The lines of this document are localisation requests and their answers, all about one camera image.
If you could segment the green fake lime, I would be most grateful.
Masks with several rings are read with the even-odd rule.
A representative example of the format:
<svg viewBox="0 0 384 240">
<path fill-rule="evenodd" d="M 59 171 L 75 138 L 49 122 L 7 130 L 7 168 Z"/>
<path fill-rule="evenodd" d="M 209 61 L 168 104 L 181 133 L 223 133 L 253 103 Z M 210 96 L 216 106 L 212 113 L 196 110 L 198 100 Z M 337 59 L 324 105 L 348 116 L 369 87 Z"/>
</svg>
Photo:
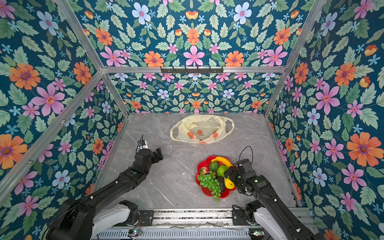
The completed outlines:
<svg viewBox="0 0 384 240">
<path fill-rule="evenodd" d="M 226 166 L 226 165 L 220 165 L 217 170 L 216 170 L 216 173 L 218 176 L 220 177 L 225 177 L 225 172 L 228 170 L 229 168 Z"/>
</svg>

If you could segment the yellow fake banana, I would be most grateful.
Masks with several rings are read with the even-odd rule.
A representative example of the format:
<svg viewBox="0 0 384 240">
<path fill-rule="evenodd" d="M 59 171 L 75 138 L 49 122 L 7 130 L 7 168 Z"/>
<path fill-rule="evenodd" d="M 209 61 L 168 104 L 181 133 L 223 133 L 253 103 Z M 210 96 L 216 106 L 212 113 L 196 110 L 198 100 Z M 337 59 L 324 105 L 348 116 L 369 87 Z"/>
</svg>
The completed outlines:
<svg viewBox="0 0 384 240">
<path fill-rule="evenodd" d="M 231 163 L 231 161 L 228 160 L 228 159 L 226 159 L 226 158 L 224 158 L 224 157 L 216 157 L 216 158 L 212 159 L 211 162 L 212 162 L 212 163 L 213 163 L 213 162 L 220 162 L 220 163 L 224 164 L 224 165 L 225 165 L 226 167 L 228 167 L 228 168 L 230 168 L 230 167 L 233 166 L 232 163 Z"/>
</svg>

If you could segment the dark purple fake avocado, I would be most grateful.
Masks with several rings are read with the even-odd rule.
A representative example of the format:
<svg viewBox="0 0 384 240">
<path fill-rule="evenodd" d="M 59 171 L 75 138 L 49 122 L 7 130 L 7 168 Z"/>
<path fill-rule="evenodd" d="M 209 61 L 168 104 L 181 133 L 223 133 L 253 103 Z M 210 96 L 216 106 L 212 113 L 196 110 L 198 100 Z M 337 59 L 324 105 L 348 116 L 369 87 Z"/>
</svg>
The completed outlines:
<svg viewBox="0 0 384 240">
<path fill-rule="evenodd" d="M 220 187 L 220 189 L 221 189 L 221 193 L 223 193 L 223 192 L 225 191 L 225 189 L 226 189 L 224 178 L 218 176 L 218 177 L 216 177 L 216 180 L 218 180 L 218 182 L 219 182 L 219 187 Z"/>
</svg>

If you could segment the yellow fake lemon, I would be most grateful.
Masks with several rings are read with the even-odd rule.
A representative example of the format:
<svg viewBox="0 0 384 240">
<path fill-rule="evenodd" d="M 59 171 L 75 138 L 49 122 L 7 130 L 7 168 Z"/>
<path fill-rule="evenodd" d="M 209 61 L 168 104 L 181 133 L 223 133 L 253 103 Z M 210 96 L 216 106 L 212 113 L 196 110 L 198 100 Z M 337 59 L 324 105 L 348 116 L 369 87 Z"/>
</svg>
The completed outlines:
<svg viewBox="0 0 384 240">
<path fill-rule="evenodd" d="M 235 184 L 228 178 L 224 178 L 224 183 L 225 183 L 226 189 L 228 190 L 233 190 L 236 187 Z"/>
</svg>

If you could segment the green fake avocado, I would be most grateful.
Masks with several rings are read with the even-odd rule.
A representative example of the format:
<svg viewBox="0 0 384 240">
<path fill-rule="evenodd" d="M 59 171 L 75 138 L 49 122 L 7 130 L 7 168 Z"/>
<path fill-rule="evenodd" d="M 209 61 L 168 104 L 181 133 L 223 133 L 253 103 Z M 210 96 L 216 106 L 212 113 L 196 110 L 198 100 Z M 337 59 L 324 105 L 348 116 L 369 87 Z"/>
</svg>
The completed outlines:
<svg viewBox="0 0 384 240">
<path fill-rule="evenodd" d="M 215 172 L 215 171 L 217 171 L 217 169 L 219 168 L 219 166 L 220 166 L 220 164 L 219 164 L 218 161 L 211 162 L 211 163 L 209 164 L 209 169 L 210 169 L 210 171 Z"/>
</svg>

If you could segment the green fake grapes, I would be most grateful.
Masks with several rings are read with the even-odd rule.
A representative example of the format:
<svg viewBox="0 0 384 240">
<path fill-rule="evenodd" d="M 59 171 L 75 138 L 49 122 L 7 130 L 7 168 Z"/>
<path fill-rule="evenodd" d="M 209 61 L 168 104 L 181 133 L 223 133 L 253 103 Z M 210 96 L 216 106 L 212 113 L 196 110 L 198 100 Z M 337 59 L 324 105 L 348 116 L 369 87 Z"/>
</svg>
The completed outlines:
<svg viewBox="0 0 384 240">
<path fill-rule="evenodd" d="M 207 194 L 209 197 L 214 198 L 216 202 L 219 202 L 221 197 L 221 189 L 219 187 L 219 182 L 216 180 L 216 176 L 214 174 L 197 174 L 196 180 L 202 188 L 203 193 Z"/>
</svg>

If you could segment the red flower-shaped plastic plate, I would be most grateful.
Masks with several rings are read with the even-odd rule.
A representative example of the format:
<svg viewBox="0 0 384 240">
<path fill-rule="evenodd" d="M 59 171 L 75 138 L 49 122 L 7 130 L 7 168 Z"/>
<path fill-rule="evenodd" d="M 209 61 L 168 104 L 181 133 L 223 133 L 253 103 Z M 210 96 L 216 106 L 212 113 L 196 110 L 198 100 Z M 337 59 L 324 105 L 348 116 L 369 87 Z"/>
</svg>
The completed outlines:
<svg viewBox="0 0 384 240">
<path fill-rule="evenodd" d="M 195 182 L 206 196 L 213 197 L 216 202 L 227 198 L 237 189 L 224 177 L 224 172 L 230 166 L 232 163 L 229 159 L 218 156 L 209 156 L 198 164 Z"/>
</svg>

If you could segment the red fake strawberry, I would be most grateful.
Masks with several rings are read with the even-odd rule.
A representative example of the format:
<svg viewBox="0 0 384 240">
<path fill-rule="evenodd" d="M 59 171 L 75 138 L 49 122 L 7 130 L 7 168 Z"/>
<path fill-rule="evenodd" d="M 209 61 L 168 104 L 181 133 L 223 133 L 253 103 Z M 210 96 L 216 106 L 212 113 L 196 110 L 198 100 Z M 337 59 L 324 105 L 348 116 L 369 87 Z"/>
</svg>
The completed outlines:
<svg viewBox="0 0 384 240">
<path fill-rule="evenodd" d="M 208 167 L 202 167 L 200 168 L 200 174 L 201 175 L 206 175 L 210 173 L 210 169 Z"/>
</svg>

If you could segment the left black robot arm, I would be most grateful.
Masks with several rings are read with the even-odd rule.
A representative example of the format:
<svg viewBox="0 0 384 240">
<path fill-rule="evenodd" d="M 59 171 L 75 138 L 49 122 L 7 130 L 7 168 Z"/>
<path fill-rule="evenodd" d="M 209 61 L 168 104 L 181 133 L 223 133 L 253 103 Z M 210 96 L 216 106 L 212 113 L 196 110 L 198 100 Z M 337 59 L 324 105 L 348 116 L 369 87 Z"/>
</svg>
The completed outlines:
<svg viewBox="0 0 384 240">
<path fill-rule="evenodd" d="M 118 197 L 139 186 L 146 179 L 151 166 L 163 159 L 161 148 L 154 152 L 150 149 L 138 150 L 133 165 L 115 180 L 79 200 L 64 201 L 43 236 L 47 240 L 91 239 L 96 215 Z"/>
</svg>

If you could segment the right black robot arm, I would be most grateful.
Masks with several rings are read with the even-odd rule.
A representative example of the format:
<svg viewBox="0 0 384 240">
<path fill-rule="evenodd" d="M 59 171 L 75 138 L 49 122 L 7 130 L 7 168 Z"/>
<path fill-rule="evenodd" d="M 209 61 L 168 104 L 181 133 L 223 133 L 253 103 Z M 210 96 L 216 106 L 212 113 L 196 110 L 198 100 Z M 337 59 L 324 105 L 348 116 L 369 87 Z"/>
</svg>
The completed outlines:
<svg viewBox="0 0 384 240">
<path fill-rule="evenodd" d="M 248 159 L 229 167 L 224 176 L 235 184 L 240 194 L 254 197 L 246 205 L 246 218 L 264 228 L 273 240 L 323 240 L 290 211 L 263 175 L 257 175 Z"/>
</svg>

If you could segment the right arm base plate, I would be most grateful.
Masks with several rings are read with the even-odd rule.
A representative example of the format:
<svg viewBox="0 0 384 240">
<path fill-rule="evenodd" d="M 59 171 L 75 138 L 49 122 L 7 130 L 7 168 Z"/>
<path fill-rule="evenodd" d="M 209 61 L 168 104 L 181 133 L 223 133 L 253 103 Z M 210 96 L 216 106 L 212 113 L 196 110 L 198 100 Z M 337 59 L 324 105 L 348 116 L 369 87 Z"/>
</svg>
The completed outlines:
<svg viewBox="0 0 384 240">
<path fill-rule="evenodd" d="M 248 204 L 245 207 L 240 207 L 238 205 L 232 205 L 232 221 L 234 226 L 256 226 L 259 223 L 256 220 L 255 213 L 256 210 L 261 208 L 262 205 L 260 201 L 255 200 Z"/>
</svg>

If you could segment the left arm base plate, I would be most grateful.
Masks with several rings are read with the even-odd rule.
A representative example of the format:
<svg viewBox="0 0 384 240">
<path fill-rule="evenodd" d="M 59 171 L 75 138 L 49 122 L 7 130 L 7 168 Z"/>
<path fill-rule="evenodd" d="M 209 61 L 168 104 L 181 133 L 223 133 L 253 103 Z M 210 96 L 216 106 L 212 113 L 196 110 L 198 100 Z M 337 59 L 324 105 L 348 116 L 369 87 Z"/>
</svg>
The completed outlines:
<svg viewBox="0 0 384 240">
<path fill-rule="evenodd" d="M 138 210 L 133 213 L 125 222 L 116 224 L 115 227 L 150 227 L 154 220 L 155 211 Z"/>
</svg>

